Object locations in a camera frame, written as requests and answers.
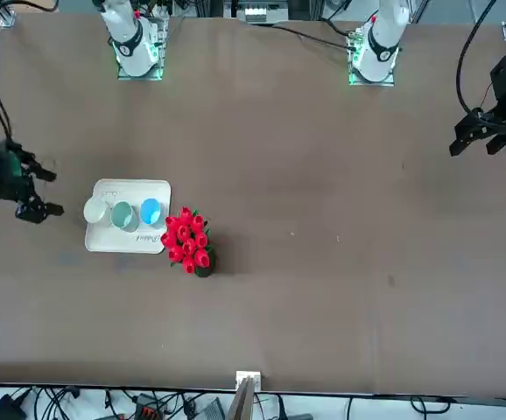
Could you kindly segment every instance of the red flower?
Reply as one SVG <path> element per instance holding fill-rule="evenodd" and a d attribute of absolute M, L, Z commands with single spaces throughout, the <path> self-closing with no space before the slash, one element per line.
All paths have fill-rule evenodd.
<path fill-rule="evenodd" d="M 194 255 L 194 261 L 203 269 L 210 266 L 210 257 L 205 249 L 199 249 Z"/>
<path fill-rule="evenodd" d="M 180 263 L 183 259 L 183 248 L 179 245 L 175 245 L 169 249 L 169 259 L 174 263 Z"/>
<path fill-rule="evenodd" d="M 205 248 L 208 245 L 208 236 L 204 232 L 199 232 L 194 236 L 194 243 L 197 248 Z"/>
<path fill-rule="evenodd" d="M 193 274 L 194 268 L 195 268 L 195 265 L 194 265 L 193 258 L 189 255 L 186 256 L 185 259 L 183 260 L 183 269 L 185 270 L 185 272 L 187 274 Z"/>
<path fill-rule="evenodd" d="M 161 241 L 166 248 L 171 248 L 174 245 L 177 245 L 177 235 L 175 232 L 165 232 L 162 234 Z"/>
<path fill-rule="evenodd" d="M 202 232 L 202 229 L 204 229 L 204 217 L 202 217 L 200 214 L 197 214 L 191 221 L 191 230 L 197 234 L 199 232 Z"/>
<path fill-rule="evenodd" d="M 189 238 L 183 244 L 183 252 L 185 252 L 186 256 L 192 256 L 195 248 L 194 239 Z"/>
<path fill-rule="evenodd" d="M 193 212 L 189 207 L 182 207 L 181 211 L 179 212 L 179 220 L 184 225 L 190 225 L 191 221 L 193 220 Z"/>
<path fill-rule="evenodd" d="M 185 242 L 191 237 L 191 228 L 189 226 L 181 225 L 177 229 L 177 239 Z"/>
<path fill-rule="evenodd" d="M 177 228 L 181 223 L 179 219 L 174 216 L 167 216 L 165 218 L 165 225 L 167 226 L 167 230 L 172 230 L 173 232 L 177 232 Z"/>

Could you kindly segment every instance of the blue cup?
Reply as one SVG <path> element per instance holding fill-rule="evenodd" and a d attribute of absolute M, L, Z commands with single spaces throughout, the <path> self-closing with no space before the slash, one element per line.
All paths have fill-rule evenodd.
<path fill-rule="evenodd" d="M 148 225 L 154 226 L 162 215 L 162 205 L 156 199 L 145 199 L 140 206 L 140 220 Z"/>

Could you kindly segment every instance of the black cable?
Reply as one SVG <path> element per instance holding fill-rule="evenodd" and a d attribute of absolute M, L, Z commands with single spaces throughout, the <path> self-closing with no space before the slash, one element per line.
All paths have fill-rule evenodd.
<path fill-rule="evenodd" d="M 2 128 L 4 129 L 4 134 L 6 135 L 6 140 L 11 140 L 11 123 L 10 116 L 8 115 L 8 111 L 2 104 L 2 100 L 0 99 L 0 123 L 2 124 Z"/>
<path fill-rule="evenodd" d="M 35 417 L 35 420 L 39 420 L 37 417 L 37 404 L 39 402 L 39 397 L 41 396 L 41 393 L 43 392 L 43 389 L 40 389 L 39 392 L 35 395 L 35 401 L 33 402 L 33 417 Z"/>
<path fill-rule="evenodd" d="M 121 389 L 121 392 L 125 394 L 134 404 L 138 402 L 138 397 L 136 395 L 129 394 L 125 389 Z"/>
<path fill-rule="evenodd" d="M 261 404 L 261 400 L 259 400 L 259 395 L 257 394 L 257 392 L 255 393 L 255 398 L 257 399 L 257 402 L 259 404 L 259 409 L 261 410 L 261 417 L 263 418 L 263 420 L 266 420 L 264 418 L 263 405 Z"/>
<path fill-rule="evenodd" d="M 484 96 L 482 97 L 481 105 L 479 105 L 479 108 L 482 108 L 482 105 L 484 104 L 485 99 L 487 99 L 488 91 L 490 90 L 491 87 L 492 87 L 492 81 L 488 85 L 487 90 L 485 91 Z"/>
<path fill-rule="evenodd" d="M 24 6 L 32 7 L 33 9 L 48 12 L 56 11 L 59 8 L 59 0 L 55 1 L 53 7 L 40 6 L 39 4 L 35 4 L 27 0 L 0 0 L 0 9 L 6 6 L 12 6 L 13 4 L 22 4 Z"/>
<path fill-rule="evenodd" d="M 419 407 L 417 407 L 415 405 L 415 403 L 414 403 L 415 400 L 418 401 L 422 405 L 422 409 L 420 409 Z M 411 406 L 412 406 L 413 410 L 415 410 L 417 413 L 423 415 L 424 420 L 426 420 L 426 417 L 429 414 L 446 414 L 452 408 L 452 404 L 448 401 L 448 402 L 446 402 L 445 408 L 430 410 L 426 407 L 424 400 L 422 398 L 420 398 L 419 396 L 412 396 L 411 397 Z"/>
<path fill-rule="evenodd" d="M 63 420 L 70 420 L 70 417 L 67 416 L 67 413 L 64 412 L 64 410 L 62 409 L 62 407 L 60 407 L 60 400 L 62 400 L 62 398 L 64 397 L 64 395 L 67 393 L 64 389 L 62 389 L 58 395 L 56 395 L 54 393 L 54 389 L 52 388 L 49 388 L 48 390 L 45 388 L 45 393 L 46 395 L 49 397 L 49 399 L 51 400 L 49 402 L 49 405 L 47 405 L 47 409 L 48 410 L 48 413 L 47 413 L 47 409 L 45 409 L 45 413 L 47 413 L 47 419 L 50 419 L 51 418 L 51 413 L 53 412 L 53 407 L 54 407 L 54 412 L 56 413 L 56 409 L 58 407 L 59 411 L 60 411 L 60 415 L 62 416 Z"/>
<path fill-rule="evenodd" d="M 54 393 L 54 390 L 51 388 L 51 394 L 53 394 L 53 396 L 55 398 L 56 405 L 59 407 L 60 415 L 62 416 L 63 420 L 70 420 L 70 417 L 67 416 L 67 413 L 65 413 L 65 411 L 60 406 L 60 401 L 62 400 L 62 398 L 64 398 L 64 396 L 67 394 L 67 392 L 64 389 L 61 390 L 60 391 L 60 394 L 61 394 L 60 398 L 58 398 L 57 395 Z"/>
<path fill-rule="evenodd" d="M 307 33 L 303 33 L 303 32 L 300 32 L 300 31 L 295 31 L 295 30 L 290 29 L 290 28 L 284 28 L 283 26 L 271 26 L 271 28 L 280 29 L 281 31 L 286 31 L 286 32 L 289 32 L 289 33 L 294 33 L 296 35 L 299 35 L 300 37 L 309 38 L 309 39 L 312 39 L 313 41 L 320 42 L 321 44 L 324 44 L 324 45 L 327 45 L 327 46 L 335 46 L 335 47 L 340 48 L 342 50 L 355 51 L 355 48 L 352 47 L 352 46 L 346 46 L 346 45 L 337 44 L 337 43 L 332 42 L 332 41 L 326 41 L 324 39 L 314 37 L 313 35 L 308 35 Z"/>
<path fill-rule="evenodd" d="M 331 29 L 335 32 L 337 32 L 338 34 L 342 35 L 343 37 L 347 37 L 349 33 L 351 33 L 352 31 L 341 31 L 339 28 L 337 28 L 333 22 L 331 22 L 331 19 L 326 19 L 324 17 L 322 17 L 320 19 L 321 22 L 325 22 L 327 25 L 331 26 Z"/>
<path fill-rule="evenodd" d="M 345 420 L 350 420 L 350 408 L 352 407 L 352 400 L 354 400 L 353 397 L 350 397 L 350 399 L 348 400 L 347 415 Z"/>
<path fill-rule="evenodd" d="M 41 420 L 45 420 L 45 416 L 46 416 L 46 420 L 50 420 L 51 418 L 51 412 L 53 411 L 53 399 L 51 398 L 51 395 L 49 394 L 49 392 L 46 390 L 46 388 L 43 388 L 43 390 L 45 391 L 45 393 L 47 394 L 47 396 L 49 397 L 49 403 L 46 405 L 45 407 L 45 411 L 43 411 L 43 416 L 41 417 Z"/>
<path fill-rule="evenodd" d="M 162 404 L 162 407 L 165 406 L 165 409 L 164 409 L 164 414 L 170 416 L 171 414 L 173 414 L 175 412 L 175 410 L 177 409 L 177 407 L 179 406 L 179 396 L 182 396 L 182 394 L 176 394 L 174 395 L 172 398 L 170 398 L 169 400 L 167 400 L 166 402 L 164 402 Z M 167 404 L 173 399 L 175 398 L 175 405 L 173 406 L 173 409 L 169 410 L 167 408 Z"/>
<path fill-rule="evenodd" d="M 352 0 L 344 0 L 344 2 L 341 3 L 341 5 L 337 8 L 337 10 L 335 10 L 334 13 L 328 17 L 328 19 L 331 20 L 332 18 L 334 18 L 335 15 L 339 13 L 339 11 L 341 11 L 341 9 L 346 10 L 351 3 Z"/>
<path fill-rule="evenodd" d="M 14 392 L 12 392 L 12 393 L 10 394 L 10 397 L 11 397 L 11 398 L 13 398 L 15 394 L 17 394 L 19 391 L 21 391 L 21 390 L 22 390 L 22 389 L 24 389 L 24 388 L 26 388 L 26 387 L 22 387 L 22 388 L 18 388 L 18 389 L 16 389 Z"/>
<path fill-rule="evenodd" d="M 369 20 L 370 20 L 372 17 L 374 17 L 374 16 L 377 14 L 377 12 L 378 12 L 378 11 L 379 11 L 379 9 L 378 9 L 378 10 L 376 10 L 376 11 L 375 11 L 374 13 L 372 13 L 371 15 L 369 15 L 368 20 L 366 20 L 366 22 L 365 22 L 365 23 L 368 23 L 368 22 L 369 22 Z"/>
<path fill-rule="evenodd" d="M 206 392 L 201 392 L 200 394 L 195 395 L 193 398 L 189 398 L 186 401 L 186 403 L 187 404 L 192 403 L 194 400 L 196 400 L 197 398 L 199 398 L 200 396 L 203 396 L 205 394 L 206 394 Z M 166 420 L 171 420 L 172 418 L 174 418 L 175 416 L 177 416 L 179 414 L 179 412 L 182 411 L 184 408 L 185 408 L 185 404 L 183 404 L 183 407 L 181 407 L 180 409 L 176 409 L 171 416 L 169 416 L 168 418 L 166 418 Z"/>
<path fill-rule="evenodd" d="M 490 12 L 490 9 L 495 5 L 495 3 L 498 0 L 490 0 L 488 2 L 487 7 L 482 12 L 481 16 L 477 20 L 477 23 L 474 24 L 473 30 L 469 34 L 467 41 L 465 41 L 465 44 L 463 45 L 463 49 L 461 50 L 460 58 L 457 62 L 457 72 L 455 74 L 455 89 L 457 90 L 457 99 L 460 102 L 461 107 L 467 112 L 468 115 L 472 116 L 480 125 L 483 125 L 484 127 L 488 127 L 491 129 L 500 129 L 505 127 L 504 124 L 489 122 L 486 120 L 483 120 L 478 115 L 476 115 L 469 106 L 465 103 L 465 100 L 463 99 L 463 93 L 461 92 L 461 69 L 463 68 L 463 59 L 465 58 L 465 55 L 467 54 L 467 49 L 471 45 L 471 42 L 473 41 L 474 35 L 477 33 L 479 28 L 481 27 L 482 21 L 485 19 L 485 17 Z"/>
<path fill-rule="evenodd" d="M 282 396 L 280 396 L 280 394 L 277 394 L 277 398 L 278 398 L 278 420 L 288 420 L 285 402 L 282 399 Z"/>
<path fill-rule="evenodd" d="M 115 407 L 113 407 L 113 398 L 111 398 L 111 391 L 109 389 L 105 389 L 105 408 L 111 409 L 111 412 L 113 413 L 113 417 L 117 420 L 123 420 L 123 417 L 119 417 L 119 415 L 115 411 Z"/>
<path fill-rule="evenodd" d="M 152 390 L 151 394 L 154 396 L 154 400 L 156 400 L 156 413 L 158 413 L 158 416 L 160 416 L 160 414 L 159 414 L 159 401 L 158 401 L 158 397 L 156 396 L 156 391 Z"/>

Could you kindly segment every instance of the table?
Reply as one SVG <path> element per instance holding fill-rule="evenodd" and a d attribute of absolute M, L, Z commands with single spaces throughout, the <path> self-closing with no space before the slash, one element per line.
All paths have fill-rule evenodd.
<path fill-rule="evenodd" d="M 188 18 L 162 82 L 120 82 L 99 16 L 22 16 L 0 95 L 66 213 L 0 202 L 0 381 L 506 396 L 506 154 L 448 155 L 469 31 L 410 25 L 396 87 L 350 87 L 338 49 Z M 479 31 L 470 104 L 505 53 Z M 87 252 L 102 178 L 169 180 L 172 211 L 211 220 L 216 276 Z"/>

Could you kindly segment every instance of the white tray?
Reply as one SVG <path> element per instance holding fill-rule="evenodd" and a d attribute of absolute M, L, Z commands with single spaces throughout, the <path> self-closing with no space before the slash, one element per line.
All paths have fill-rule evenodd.
<path fill-rule="evenodd" d="M 128 201 L 140 219 L 140 204 L 146 199 L 156 199 L 162 205 L 162 215 L 157 228 L 142 221 L 135 232 L 127 233 L 113 227 L 89 225 L 86 228 L 86 248 L 95 252 L 131 252 L 159 254 L 164 250 L 160 240 L 167 230 L 165 217 L 169 214 L 172 188 L 167 181 L 145 179 L 101 179 L 94 186 L 94 197 L 100 197 L 111 207 L 118 201 Z"/>

